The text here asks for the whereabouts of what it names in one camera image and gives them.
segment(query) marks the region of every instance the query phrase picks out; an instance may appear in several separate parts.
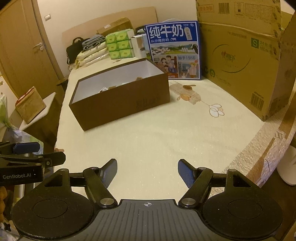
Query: cream bedsheet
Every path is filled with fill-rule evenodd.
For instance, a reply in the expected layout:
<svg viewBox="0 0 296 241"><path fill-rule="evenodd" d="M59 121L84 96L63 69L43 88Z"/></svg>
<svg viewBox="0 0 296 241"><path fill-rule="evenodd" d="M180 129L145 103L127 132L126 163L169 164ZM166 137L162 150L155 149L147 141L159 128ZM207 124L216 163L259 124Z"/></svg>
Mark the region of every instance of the cream bedsheet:
<svg viewBox="0 0 296 241"><path fill-rule="evenodd" d="M292 105L262 122L207 79L170 80L170 103L84 132L68 106L77 81L134 59L108 58L71 72L57 135L57 147L65 150L67 160L55 170L82 172L115 158L118 172L108 189L118 201L178 201L187 190L177 171L181 158L214 172L235 168L263 185L296 131L295 97ZM83 188L72 189L85 195Z"/></svg>

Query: stack of tissue packs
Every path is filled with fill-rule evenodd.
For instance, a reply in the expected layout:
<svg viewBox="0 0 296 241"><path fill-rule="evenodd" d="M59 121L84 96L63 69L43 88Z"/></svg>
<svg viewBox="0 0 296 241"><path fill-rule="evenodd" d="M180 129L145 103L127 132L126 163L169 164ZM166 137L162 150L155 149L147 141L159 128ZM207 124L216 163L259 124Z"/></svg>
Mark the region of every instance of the stack of tissue packs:
<svg viewBox="0 0 296 241"><path fill-rule="evenodd" d="M132 36L135 36L133 29L122 30L106 36L111 59L132 58L135 56L131 43Z"/></svg>

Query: black bag handle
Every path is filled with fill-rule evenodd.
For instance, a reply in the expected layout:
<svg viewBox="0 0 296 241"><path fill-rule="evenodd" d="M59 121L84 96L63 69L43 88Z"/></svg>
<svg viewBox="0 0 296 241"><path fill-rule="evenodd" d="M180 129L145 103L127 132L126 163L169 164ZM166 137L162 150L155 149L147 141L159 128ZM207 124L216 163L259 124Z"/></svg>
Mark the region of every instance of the black bag handle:
<svg viewBox="0 0 296 241"><path fill-rule="evenodd" d="M74 39L73 39L73 43L72 43L72 44L74 44L74 43L75 43L75 41L76 41L77 39L80 39L81 41L84 41L84 39L83 39L83 38L81 38L81 37L77 37L77 38L74 38Z"/></svg>

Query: door handle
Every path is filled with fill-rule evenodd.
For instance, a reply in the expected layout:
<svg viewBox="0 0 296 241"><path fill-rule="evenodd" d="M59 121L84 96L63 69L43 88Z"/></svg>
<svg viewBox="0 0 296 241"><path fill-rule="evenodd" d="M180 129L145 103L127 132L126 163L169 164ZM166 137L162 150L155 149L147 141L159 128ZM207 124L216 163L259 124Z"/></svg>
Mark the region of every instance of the door handle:
<svg viewBox="0 0 296 241"><path fill-rule="evenodd" d="M36 47L41 47L41 46L42 46L42 43L40 42L39 44L36 44L36 45L33 47L33 49L36 48Z"/></svg>

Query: gray ribbed plate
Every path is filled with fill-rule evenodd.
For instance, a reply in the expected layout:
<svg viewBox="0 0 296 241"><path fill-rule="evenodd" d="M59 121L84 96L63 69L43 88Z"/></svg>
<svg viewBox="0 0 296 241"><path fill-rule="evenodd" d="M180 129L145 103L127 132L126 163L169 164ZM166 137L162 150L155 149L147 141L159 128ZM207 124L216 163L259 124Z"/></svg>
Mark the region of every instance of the gray ribbed plate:
<svg viewBox="0 0 296 241"><path fill-rule="evenodd" d="M209 230L195 211L177 207L174 200L122 200L118 207L100 211L86 229L63 240L226 241L228 239Z"/></svg>

